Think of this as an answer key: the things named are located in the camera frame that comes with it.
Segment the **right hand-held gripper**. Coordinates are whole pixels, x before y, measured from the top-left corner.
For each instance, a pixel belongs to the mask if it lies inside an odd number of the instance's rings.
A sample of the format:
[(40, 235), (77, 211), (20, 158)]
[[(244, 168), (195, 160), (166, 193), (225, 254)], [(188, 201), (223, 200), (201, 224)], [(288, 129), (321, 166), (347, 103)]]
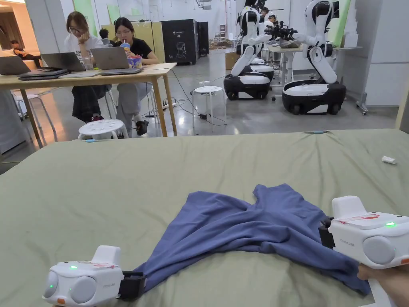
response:
[(318, 228), (324, 247), (366, 266), (408, 265), (408, 216), (368, 212), (357, 196), (335, 198), (332, 208)]

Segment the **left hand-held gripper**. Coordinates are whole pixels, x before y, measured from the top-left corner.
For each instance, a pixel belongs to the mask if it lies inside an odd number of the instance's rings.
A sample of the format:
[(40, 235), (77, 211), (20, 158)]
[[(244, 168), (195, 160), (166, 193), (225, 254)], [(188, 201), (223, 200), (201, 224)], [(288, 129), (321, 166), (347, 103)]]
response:
[(90, 261), (58, 262), (49, 269), (42, 299), (51, 305), (106, 305), (134, 301), (144, 292), (147, 276), (119, 266), (121, 249), (101, 245)]

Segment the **person's right hand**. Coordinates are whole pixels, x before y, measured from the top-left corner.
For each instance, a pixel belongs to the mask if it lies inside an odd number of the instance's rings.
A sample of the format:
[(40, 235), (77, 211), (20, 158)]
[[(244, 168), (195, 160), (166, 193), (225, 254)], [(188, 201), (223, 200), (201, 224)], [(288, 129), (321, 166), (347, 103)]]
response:
[(357, 277), (361, 280), (375, 279), (396, 306), (409, 306), (409, 265), (376, 270), (360, 264)]

